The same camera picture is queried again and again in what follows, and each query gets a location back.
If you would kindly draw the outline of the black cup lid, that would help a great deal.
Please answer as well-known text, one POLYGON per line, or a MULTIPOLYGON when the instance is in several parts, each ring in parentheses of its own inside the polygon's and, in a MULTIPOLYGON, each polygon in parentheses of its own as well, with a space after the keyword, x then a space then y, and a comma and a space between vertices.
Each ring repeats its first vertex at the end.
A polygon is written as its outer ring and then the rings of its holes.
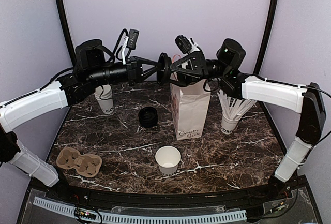
POLYGON ((161 53, 159 56, 158 63, 161 64, 160 70, 157 71, 157 83, 159 85, 164 85, 170 79, 171 71, 170 65, 172 63, 170 57, 166 53, 161 53))

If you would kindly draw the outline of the stack of white paper cups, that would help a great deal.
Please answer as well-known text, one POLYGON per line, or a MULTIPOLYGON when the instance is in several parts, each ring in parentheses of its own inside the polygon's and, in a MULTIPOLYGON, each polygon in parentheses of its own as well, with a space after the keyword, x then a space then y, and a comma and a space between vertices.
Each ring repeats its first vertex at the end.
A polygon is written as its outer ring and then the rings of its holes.
POLYGON ((104 114, 114 111, 112 89, 110 85, 99 86, 95 89, 94 96, 104 114))

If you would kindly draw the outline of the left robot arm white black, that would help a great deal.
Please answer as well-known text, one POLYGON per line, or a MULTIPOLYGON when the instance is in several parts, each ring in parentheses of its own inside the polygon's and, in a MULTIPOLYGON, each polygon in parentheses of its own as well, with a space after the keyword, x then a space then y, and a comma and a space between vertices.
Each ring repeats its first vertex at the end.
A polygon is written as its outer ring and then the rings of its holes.
POLYGON ((53 110, 75 105, 95 92, 99 86, 143 82, 161 69, 161 63, 132 56, 115 61, 114 54, 100 39, 82 43, 75 49, 76 64, 56 74, 45 86, 1 103, 1 162, 10 163, 53 187, 62 201, 73 197, 73 190, 54 166, 28 150, 14 129, 53 110))

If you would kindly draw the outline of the single white paper cup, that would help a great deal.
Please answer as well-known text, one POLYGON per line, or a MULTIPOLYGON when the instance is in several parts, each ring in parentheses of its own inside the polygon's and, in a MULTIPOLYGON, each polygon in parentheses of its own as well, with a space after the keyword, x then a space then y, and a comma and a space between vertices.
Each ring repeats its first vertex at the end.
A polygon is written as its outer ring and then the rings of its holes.
POLYGON ((163 146, 155 153, 155 160, 160 172, 165 176, 170 176, 177 171, 181 161, 181 153, 173 146, 163 146))

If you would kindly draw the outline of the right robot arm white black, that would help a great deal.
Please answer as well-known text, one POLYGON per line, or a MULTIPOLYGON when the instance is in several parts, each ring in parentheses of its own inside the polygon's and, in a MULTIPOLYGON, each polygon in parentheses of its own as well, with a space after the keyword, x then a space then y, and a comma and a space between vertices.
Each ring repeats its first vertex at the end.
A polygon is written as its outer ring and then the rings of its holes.
POLYGON ((171 73, 175 72, 179 76, 177 86, 217 79, 227 96, 270 103, 300 114, 294 141, 274 172, 276 180, 264 188, 267 199, 277 199, 284 191, 283 183, 291 178, 310 151, 323 140, 321 135, 326 111, 319 85, 295 85, 241 73, 239 67, 246 52, 231 38, 224 40, 216 59, 205 59, 197 43, 183 35, 177 36, 175 43, 185 55, 167 67, 171 73))

